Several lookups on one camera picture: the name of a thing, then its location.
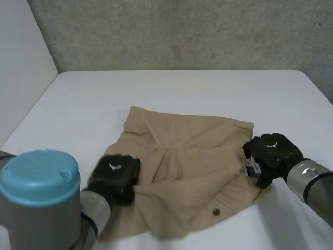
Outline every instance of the gray concrete wall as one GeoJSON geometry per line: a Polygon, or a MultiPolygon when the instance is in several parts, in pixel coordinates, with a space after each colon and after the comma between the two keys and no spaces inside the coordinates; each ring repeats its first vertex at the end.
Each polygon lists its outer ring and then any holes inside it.
{"type": "Polygon", "coordinates": [[[60,72],[297,69],[333,102],[332,0],[28,0],[60,72]]]}

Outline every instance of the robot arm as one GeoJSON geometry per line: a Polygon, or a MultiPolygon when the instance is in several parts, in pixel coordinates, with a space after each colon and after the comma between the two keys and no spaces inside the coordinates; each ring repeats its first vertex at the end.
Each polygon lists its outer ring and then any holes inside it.
{"type": "Polygon", "coordinates": [[[107,155],[97,164],[88,187],[81,191],[81,234],[69,250],[91,250],[111,217],[114,204],[127,206],[134,200],[132,185],[140,172],[140,160],[107,155]]]}
{"type": "Polygon", "coordinates": [[[281,134],[255,137],[243,146],[245,156],[253,157],[262,174],[259,188],[267,188],[278,177],[323,220],[333,227],[333,172],[303,158],[300,150],[281,134]]]}

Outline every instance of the fabric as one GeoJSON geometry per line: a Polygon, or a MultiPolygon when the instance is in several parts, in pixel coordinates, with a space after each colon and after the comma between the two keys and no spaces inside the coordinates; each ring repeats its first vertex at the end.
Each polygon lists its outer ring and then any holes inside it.
{"type": "Polygon", "coordinates": [[[260,189],[256,179],[238,173],[246,162],[242,146],[253,126],[230,118],[131,107],[123,133],[105,155],[141,160],[135,201],[115,209],[101,240],[147,230],[159,238],[178,238],[251,206],[260,189]]]}

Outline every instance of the button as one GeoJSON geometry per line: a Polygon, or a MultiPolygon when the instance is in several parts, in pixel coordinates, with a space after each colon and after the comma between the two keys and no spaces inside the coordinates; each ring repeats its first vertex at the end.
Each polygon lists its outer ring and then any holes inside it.
{"type": "Polygon", "coordinates": [[[218,210],[217,208],[214,209],[213,214],[214,214],[214,216],[219,216],[220,215],[220,210],[218,210]]]}

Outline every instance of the beige shorts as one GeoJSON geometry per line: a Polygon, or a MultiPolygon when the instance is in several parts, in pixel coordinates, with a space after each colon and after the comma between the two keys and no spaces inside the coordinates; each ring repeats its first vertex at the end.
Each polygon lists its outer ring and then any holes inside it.
{"type": "Polygon", "coordinates": [[[240,176],[253,123],[213,116],[164,114],[131,107],[107,154],[139,158],[134,204],[116,207],[101,240],[151,230],[178,238],[252,205],[256,179],[240,176]]]}

